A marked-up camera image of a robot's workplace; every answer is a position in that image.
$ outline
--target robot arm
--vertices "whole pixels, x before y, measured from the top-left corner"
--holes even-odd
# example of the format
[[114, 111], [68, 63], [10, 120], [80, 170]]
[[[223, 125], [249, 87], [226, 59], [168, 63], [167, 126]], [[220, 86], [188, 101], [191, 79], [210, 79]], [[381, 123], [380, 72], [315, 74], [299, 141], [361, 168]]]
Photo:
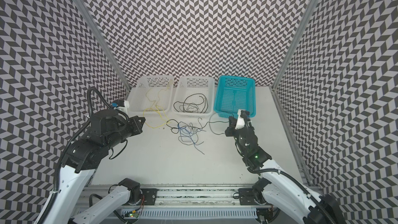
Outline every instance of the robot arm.
[[297, 223], [345, 224], [336, 199], [331, 195], [320, 195], [287, 174], [258, 146], [250, 113], [240, 111], [238, 115], [238, 119], [229, 117], [225, 134], [234, 137], [248, 171], [261, 175], [253, 186], [255, 200], [260, 204], [267, 202], [278, 207]]
[[[87, 91], [90, 119], [69, 140], [62, 152], [54, 175], [55, 190], [53, 189], [51, 192], [34, 222], [35, 224], [66, 224], [84, 186], [94, 174], [101, 160], [109, 154], [109, 150], [113, 151], [113, 147], [122, 142], [126, 142], [127, 145], [126, 139], [128, 137], [142, 133], [145, 118], [138, 116], [129, 118], [125, 108], [121, 108], [124, 111], [118, 109], [118, 107], [124, 107], [124, 105], [119, 105], [121, 101], [114, 102], [112, 106], [106, 103], [109, 109], [93, 113], [92, 91], [96, 92], [102, 101], [105, 101], [97, 89], [90, 88]], [[73, 142], [86, 128], [87, 131], [83, 136]], [[105, 213], [101, 208], [103, 206], [107, 207], [107, 211], [112, 212], [126, 202], [139, 201], [139, 192], [137, 192], [139, 183], [129, 179], [122, 182], [118, 186], [120, 193], [113, 195], [112, 192], [111, 196], [102, 199], [100, 204], [97, 203], [93, 206], [93, 209], [101, 209], [97, 212], [103, 214]], [[99, 217], [102, 214], [84, 216], [82, 219], [85, 220], [90, 217], [92, 221], [82, 223], [99, 223], [101, 221]]]

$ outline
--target black wire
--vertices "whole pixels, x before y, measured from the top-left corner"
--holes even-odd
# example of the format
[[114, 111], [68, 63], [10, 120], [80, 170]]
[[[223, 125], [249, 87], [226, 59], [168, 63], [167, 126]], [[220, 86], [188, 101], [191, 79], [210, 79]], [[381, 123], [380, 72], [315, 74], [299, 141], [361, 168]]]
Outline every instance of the black wire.
[[[202, 96], [199, 96], [199, 97], [201, 97], [202, 100], [203, 100], [202, 103], [200, 103], [200, 104], [196, 104], [196, 103], [186, 103], [187, 99], [188, 99], [189, 97], [194, 96], [194, 95], [203, 95], [204, 98], [203, 98]], [[181, 103], [181, 104], [182, 104], [182, 105], [179, 106], [180, 111], [178, 111], [178, 110], [176, 109], [176, 103]], [[199, 107], [198, 107], [198, 106], [202, 105], [203, 103], [205, 104], [205, 106], [202, 108], [201, 112], [199, 112]], [[174, 107], [174, 109], [175, 109], [177, 112], [191, 112], [191, 113], [192, 113], [192, 112], [195, 112], [195, 111], [189, 111], [189, 107], [192, 107], [191, 105], [194, 105], [194, 106], [196, 107], [196, 113], [205, 113], [205, 112], [207, 111], [208, 107], [209, 107], [209, 104], [208, 104], [208, 102], [207, 102], [207, 97], [206, 97], [206, 95], [204, 95], [204, 94], [202, 94], [202, 93], [194, 93], [194, 94], [192, 94], [192, 95], [186, 97], [185, 100], [184, 100], [184, 102], [176, 101], [176, 102], [174, 102], [173, 107]]]
[[102, 101], [102, 103], [104, 103], [105, 106], [107, 106], [107, 108], [112, 109], [112, 106], [105, 100], [105, 98], [102, 96], [101, 92], [95, 87], [90, 87], [86, 93], [89, 117], [91, 117], [91, 115], [94, 112], [93, 102], [92, 102], [92, 98], [91, 98], [91, 92], [95, 92], [98, 95], [98, 97], [100, 98], [100, 100]]
[[[169, 121], [175, 121], [175, 122], [177, 122], [177, 124], [179, 124], [179, 123], [184, 123], [184, 122], [182, 122], [182, 121], [178, 122], [177, 120], [175, 120], [175, 119], [173, 119], [173, 118], [170, 119]], [[205, 128], [205, 127], [207, 126], [207, 124], [209, 124], [209, 126], [210, 126], [210, 123], [218, 123], [218, 122], [221, 122], [221, 123], [228, 123], [228, 121], [214, 121], [214, 122], [207, 121], [206, 124], [205, 124], [204, 126], [202, 126], [201, 122], [199, 122], [199, 124], [201, 125], [201, 127], [194, 127], [192, 123], [191, 123], [191, 124], [186, 124], [186, 123], [184, 123], [185, 126], [180, 126], [180, 128], [191, 127], [191, 128], [195, 128], [195, 129], [197, 129], [197, 130], [202, 131], [203, 128]], [[174, 129], [177, 129], [177, 130], [178, 130], [178, 127], [171, 127], [171, 126], [169, 126], [169, 123], [167, 123], [166, 125], [167, 125], [168, 127], [170, 127], [170, 129], [172, 130], [172, 132], [173, 132]]]
[[[112, 185], [111, 187], [113, 187], [113, 186], [117, 186], [118, 184], [114, 184], [114, 185]], [[111, 187], [109, 187], [109, 189], [108, 189], [108, 194], [111, 192]]]
[[129, 116], [125, 112], [123, 112], [119, 109], [117, 109], [117, 111], [126, 118], [127, 122], [129, 121]]
[[213, 115], [215, 115], [216, 113], [217, 113], [217, 112], [213, 113], [213, 114], [210, 116], [210, 118], [209, 118], [209, 122], [208, 122], [208, 123], [209, 123], [210, 131], [211, 131], [212, 133], [216, 134], [216, 135], [223, 135], [223, 134], [225, 134], [225, 133], [215, 133], [215, 132], [213, 132], [213, 129], [211, 128], [210, 123], [216, 123], [216, 122], [229, 123], [229, 121], [216, 121], [216, 122], [211, 122], [211, 117], [213, 117]]
[[306, 195], [310, 196], [310, 199], [316, 204], [316, 206], [319, 208], [319, 210], [321, 211], [321, 213], [323, 214], [323, 216], [329, 221], [330, 224], [336, 224], [336, 222], [333, 220], [333, 218], [330, 216], [330, 214], [325, 210], [325, 208], [315, 199], [315, 197], [313, 197], [308, 190], [301, 184], [299, 183], [296, 179], [294, 179], [291, 175], [289, 175], [286, 172], [283, 171], [279, 171], [277, 169], [260, 169], [260, 170], [252, 170], [251, 168], [248, 168], [248, 171], [250, 173], [253, 174], [258, 174], [258, 173], [264, 173], [264, 172], [277, 172], [280, 173], [282, 175], [284, 175], [285, 177], [289, 178], [292, 182], [294, 182]]
[[120, 143], [124, 143], [124, 142], [126, 142], [125, 147], [123, 147], [123, 149], [122, 149], [116, 156], [114, 156], [114, 157], [112, 157], [112, 156], [113, 156], [113, 148], [111, 148], [111, 150], [112, 150], [112, 155], [109, 157], [110, 160], [112, 160], [112, 159], [114, 159], [114, 158], [117, 158], [117, 156], [119, 156], [120, 153], [122, 153], [122, 151], [124, 151], [124, 149], [126, 149], [126, 147], [127, 147], [127, 139], [125, 139], [124, 141], [122, 141], [122, 142], [120, 142]]
[[[248, 136], [249, 136], [249, 127], [248, 126], [246, 126], [246, 138], [245, 138], [245, 143], [247, 144], [247, 140], [248, 140]], [[246, 164], [246, 166], [248, 165], [248, 156], [249, 156], [249, 154], [248, 154], [248, 152], [247, 152], [247, 150], [248, 150], [248, 146], [249, 146], [250, 144], [248, 144], [246, 147], [245, 147], [245, 164]]]
[[240, 155], [241, 157], [243, 157], [243, 154], [242, 154], [241, 151], [238, 149], [238, 145], [237, 145], [236, 142], [235, 142], [235, 147], [236, 147], [236, 150], [238, 151], [239, 155]]
[[[88, 198], [88, 204], [89, 204], [90, 207], [93, 205], [93, 197], [96, 197], [96, 198], [98, 198], [98, 199], [100, 199], [100, 200], [102, 199], [102, 196], [100, 196], [100, 195], [91, 194], [90, 197]], [[115, 214], [115, 216], [116, 216], [120, 221], [122, 221], [122, 222], [125, 223], [125, 224], [133, 224], [133, 223], [135, 223], [136, 221], [138, 221], [138, 219], [136, 219], [136, 220], [133, 220], [133, 222], [129, 222], [129, 221], [127, 221], [126, 219], [124, 219], [121, 215], [119, 215], [119, 213], [118, 213], [116, 210], [115, 210], [113, 213]]]

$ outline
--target red wire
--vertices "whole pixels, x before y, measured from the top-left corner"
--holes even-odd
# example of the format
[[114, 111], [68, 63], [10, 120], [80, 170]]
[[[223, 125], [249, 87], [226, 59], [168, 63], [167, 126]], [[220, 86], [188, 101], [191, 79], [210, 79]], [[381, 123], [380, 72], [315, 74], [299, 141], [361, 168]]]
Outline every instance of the red wire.
[[142, 202], [141, 202], [142, 209], [141, 209], [140, 214], [142, 214], [142, 211], [144, 210], [144, 206], [145, 206], [144, 201], [145, 201], [145, 196], [143, 195], [143, 196], [142, 196]]

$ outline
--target blue plastic basket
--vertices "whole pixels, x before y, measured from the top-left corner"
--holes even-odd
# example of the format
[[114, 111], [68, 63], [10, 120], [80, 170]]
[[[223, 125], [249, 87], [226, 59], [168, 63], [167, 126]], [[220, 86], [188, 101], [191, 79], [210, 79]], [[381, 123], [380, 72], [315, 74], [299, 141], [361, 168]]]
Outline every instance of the blue plastic basket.
[[231, 114], [238, 117], [238, 110], [256, 115], [256, 82], [251, 78], [222, 75], [218, 79], [214, 111], [220, 117], [228, 118]]

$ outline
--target blue wire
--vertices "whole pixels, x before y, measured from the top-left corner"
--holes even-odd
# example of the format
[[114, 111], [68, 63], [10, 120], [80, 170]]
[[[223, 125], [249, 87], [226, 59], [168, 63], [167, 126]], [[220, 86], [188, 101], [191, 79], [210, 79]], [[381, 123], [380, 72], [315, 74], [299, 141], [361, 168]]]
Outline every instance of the blue wire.
[[[178, 128], [178, 131], [180, 132], [180, 137], [181, 137], [181, 142], [184, 142], [184, 143], [186, 143], [186, 142], [192, 142], [192, 144], [193, 144], [193, 146], [195, 147], [195, 149], [197, 149], [198, 151], [200, 151], [203, 155], [204, 155], [204, 153], [201, 151], [201, 150], [199, 150], [196, 146], [197, 145], [200, 145], [200, 144], [202, 144], [202, 143], [200, 143], [200, 144], [197, 144], [197, 142], [199, 141], [199, 138], [198, 138], [198, 140], [195, 142], [195, 141], [193, 141], [193, 139], [192, 139], [192, 137], [194, 136], [194, 135], [196, 135], [197, 136], [197, 132], [200, 132], [200, 131], [202, 131], [202, 129], [200, 129], [200, 128], [197, 128], [196, 129], [196, 132], [192, 132], [193, 131], [193, 127], [191, 127], [191, 130], [188, 130], [186, 127], [180, 127], [180, 123], [184, 123], [184, 122], [178, 122], [177, 123], [177, 128]], [[184, 141], [184, 138], [189, 138], [191, 141]]]

